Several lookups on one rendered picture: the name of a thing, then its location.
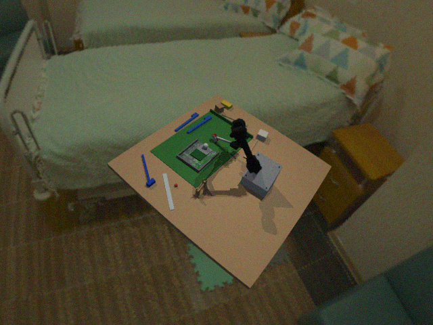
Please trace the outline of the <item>brown cube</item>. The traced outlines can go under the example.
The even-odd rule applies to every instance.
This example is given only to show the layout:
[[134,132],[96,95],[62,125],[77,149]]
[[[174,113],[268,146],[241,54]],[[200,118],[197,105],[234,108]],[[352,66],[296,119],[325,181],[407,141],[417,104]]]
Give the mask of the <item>brown cube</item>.
[[224,105],[222,105],[222,103],[219,103],[219,104],[216,104],[215,105],[215,111],[217,112],[217,113],[222,113],[222,112],[224,112]]

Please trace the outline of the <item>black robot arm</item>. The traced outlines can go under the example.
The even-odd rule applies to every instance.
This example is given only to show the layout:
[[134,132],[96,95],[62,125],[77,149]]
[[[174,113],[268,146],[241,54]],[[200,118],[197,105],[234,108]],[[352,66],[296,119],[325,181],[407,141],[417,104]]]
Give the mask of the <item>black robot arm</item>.
[[244,149],[244,152],[246,154],[246,167],[249,170],[250,173],[258,174],[258,172],[261,170],[261,166],[259,163],[259,160],[257,160],[257,157],[252,154],[251,149],[248,145],[248,142],[246,140],[246,134],[247,134],[247,128],[246,128],[246,122],[243,119],[237,119],[236,121],[232,122],[231,126],[231,133],[230,137],[234,137],[235,140],[240,141],[242,148]]

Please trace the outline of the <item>green flat mat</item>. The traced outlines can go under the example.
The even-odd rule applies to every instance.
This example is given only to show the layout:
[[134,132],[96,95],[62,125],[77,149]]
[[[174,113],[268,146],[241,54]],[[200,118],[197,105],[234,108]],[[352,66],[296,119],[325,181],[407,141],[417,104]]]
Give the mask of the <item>green flat mat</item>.
[[[204,121],[204,118],[208,115],[212,117],[209,121],[206,121],[192,132],[187,133],[189,129]],[[150,152],[155,154],[156,157],[168,165],[184,180],[189,182],[193,187],[197,188],[202,183],[203,179],[205,181],[207,178],[209,178],[218,168],[220,168],[241,149],[238,148],[235,150],[230,146],[229,143],[221,140],[215,142],[211,136],[212,134],[216,133],[217,137],[221,137],[231,142],[236,141],[234,137],[230,137],[230,133],[232,132],[231,126],[232,125],[227,121],[224,121],[217,115],[208,112],[204,116],[200,117],[190,125],[186,126],[182,130],[163,141],[161,144],[158,144],[155,148],[150,150]],[[197,138],[199,142],[208,144],[208,147],[212,149],[210,154],[216,154],[219,152],[219,154],[200,172],[197,172],[176,157],[180,151],[190,145],[190,143]]]

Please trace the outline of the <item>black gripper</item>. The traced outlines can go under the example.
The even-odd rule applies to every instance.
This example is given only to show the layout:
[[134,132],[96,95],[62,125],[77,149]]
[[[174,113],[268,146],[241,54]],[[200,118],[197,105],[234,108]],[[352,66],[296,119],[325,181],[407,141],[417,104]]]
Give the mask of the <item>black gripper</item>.
[[[246,139],[248,139],[249,137],[250,137],[250,136],[249,136],[248,134],[246,134]],[[231,142],[231,143],[230,143],[230,146],[231,146],[233,149],[237,150],[237,149],[241,146],[241,143],[240,143],[240,141],[236,140],[236,141]]]

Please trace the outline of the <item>yellow rectangular block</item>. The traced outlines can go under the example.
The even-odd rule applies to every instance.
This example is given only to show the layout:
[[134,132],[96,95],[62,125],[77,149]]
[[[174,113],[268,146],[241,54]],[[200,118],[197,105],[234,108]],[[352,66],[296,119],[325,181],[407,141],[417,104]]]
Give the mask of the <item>yellow rectangular block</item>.
[[224,105],[224,107],[227,108],[227,109],[230,109],[230,108],[233,107],[233,104],[232,104],[232,103],[227,102],[227,101],[225,101],[225,100],[222,101],[221,103],[222,103],[222,105]]

